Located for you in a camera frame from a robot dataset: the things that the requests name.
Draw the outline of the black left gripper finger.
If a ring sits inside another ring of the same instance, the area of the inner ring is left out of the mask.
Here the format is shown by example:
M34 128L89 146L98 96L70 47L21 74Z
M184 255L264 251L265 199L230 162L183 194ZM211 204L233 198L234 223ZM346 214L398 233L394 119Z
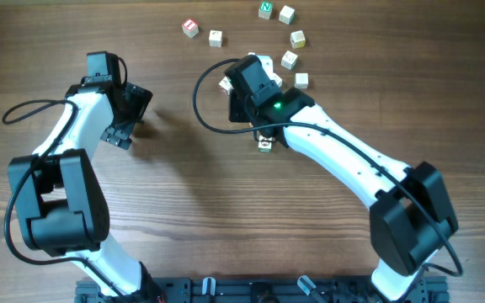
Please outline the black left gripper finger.
M135 124L135 122L124 122L120 124L112 123L104 130L103 134L100 136L100 140L106 141L109 144L124 150L128 150L132 143L130 136L134 130Z
M141 122L148 104L152 100L152 92L131 82L125 86L125 101L135 122Z

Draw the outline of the red O letter block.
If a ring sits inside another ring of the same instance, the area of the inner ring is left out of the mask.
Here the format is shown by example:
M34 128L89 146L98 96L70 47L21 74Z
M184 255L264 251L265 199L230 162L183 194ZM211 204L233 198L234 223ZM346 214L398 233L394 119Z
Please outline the red O letter block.
M230 79L228 77L223 77L221 79L221 81L219 82L219 89L225 95L227 95L227 96L230 95L231 91L233 90L233 86L232 86Z

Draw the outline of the green brown circle block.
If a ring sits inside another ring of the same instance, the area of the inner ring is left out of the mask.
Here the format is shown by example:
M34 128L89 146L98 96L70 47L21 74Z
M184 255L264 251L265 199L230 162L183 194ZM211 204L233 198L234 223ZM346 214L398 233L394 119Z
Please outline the green brown circle block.
M260 152L271 152L274 140L272 138L267 138L264 136L258 137L258 150Z

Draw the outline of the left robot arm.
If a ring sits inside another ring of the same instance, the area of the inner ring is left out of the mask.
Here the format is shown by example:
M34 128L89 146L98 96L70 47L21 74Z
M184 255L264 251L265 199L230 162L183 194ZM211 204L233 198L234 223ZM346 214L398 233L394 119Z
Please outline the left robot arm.
M75 263L107 302L160 302L164 293L145 265L110 234L109 207L91 164L100 141L130 147L152 92L128 82L116 54L89 53L87 68L61 99L65 110L45 141L8 164L5 242L24 263Z

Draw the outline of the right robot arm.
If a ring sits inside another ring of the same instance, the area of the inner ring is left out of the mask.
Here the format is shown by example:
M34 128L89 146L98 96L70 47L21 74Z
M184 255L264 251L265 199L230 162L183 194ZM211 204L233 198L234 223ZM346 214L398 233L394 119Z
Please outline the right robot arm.
M330 118L298 88L283 92L256 55L221 62L233 90L230 120L311 158L347 186L370 215L370 242L380 261L370 276L381 298L400 302L431 258L458 231L440 172L428 162L410 167L383 155Z

